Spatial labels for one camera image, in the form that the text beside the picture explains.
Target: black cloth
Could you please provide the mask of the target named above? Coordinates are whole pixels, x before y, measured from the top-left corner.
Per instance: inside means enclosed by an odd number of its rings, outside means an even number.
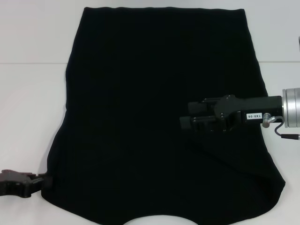
[[[49,202],[103,225],[227,225],[278,202],[285,182],[259,125],[180,130],[188,102],[267,96],[244,10],[85,8],[66,81]]]

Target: label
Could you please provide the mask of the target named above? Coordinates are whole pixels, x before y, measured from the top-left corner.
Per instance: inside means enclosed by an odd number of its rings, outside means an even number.
[[[247,120],[257,120],[257,119],[262,119],[262,118],[263,118],[263,114],[261,112],[247,114]]]

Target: black clamp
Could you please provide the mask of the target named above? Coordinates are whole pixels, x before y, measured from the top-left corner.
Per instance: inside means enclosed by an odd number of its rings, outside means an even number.
[[[38,176],[30,172],[2,170],[0,173],[0,196],[16,195],[29,198],[31,194],[44,188],[51,188],[52,177],[46,173]]]

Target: white table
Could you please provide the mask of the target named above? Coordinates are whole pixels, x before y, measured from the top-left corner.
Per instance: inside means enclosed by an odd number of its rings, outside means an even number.
[[[300,2],[296,0],[2,0],[0,1],[0,170],[44,173],[65,112],[64,73],[84,7],[244,8],[269,95],[300,87]],[[239,225],[300,224],[300,142],[263,129],[286,181],[270,212]],[[299,129],[281,128],[283,133]],[[0,224],[90,225],[45,201],[0,198]],[[129,225],[191,225],[178,217],[145,217]]]

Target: white surface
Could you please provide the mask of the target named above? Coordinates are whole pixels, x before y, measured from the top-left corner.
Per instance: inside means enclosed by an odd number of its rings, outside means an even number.
[[[300,61],[298,0],[0,0],[0,63],[68,62],[83,8],[104,6],[244,8],[259,61]]]
[[[259,61],[299,61],[300,2],[296,0],[0,0],[0,170],[43,173],[65,111],[65,68],[83,8],[245,8]],[[260,63],[269,95],[300,87],[300,63]],[[300,142],[282,140],[271,128],[263,135],[286,181],[270,212],[239,225],[300,223]],[[299,133],[298,129],[280,129]],[[0,198],[2,225],[91,225],[46,202]],[[145,217],[126,225],[192,225],[178,217]]]

